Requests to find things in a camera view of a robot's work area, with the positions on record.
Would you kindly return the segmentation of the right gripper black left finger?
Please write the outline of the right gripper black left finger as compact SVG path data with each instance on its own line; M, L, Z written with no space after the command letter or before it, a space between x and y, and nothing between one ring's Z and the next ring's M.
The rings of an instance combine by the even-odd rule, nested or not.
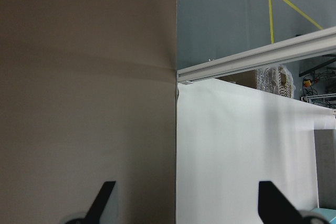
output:
M115 184L115 181L107 181L102 184L102 187L100 188L84 219L101 219Z

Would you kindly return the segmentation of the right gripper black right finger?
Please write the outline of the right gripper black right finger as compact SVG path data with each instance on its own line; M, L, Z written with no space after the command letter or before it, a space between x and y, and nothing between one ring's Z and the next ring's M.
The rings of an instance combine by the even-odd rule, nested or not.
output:
M263 223L302 223L299 211L271 181L260 181L258 214Z

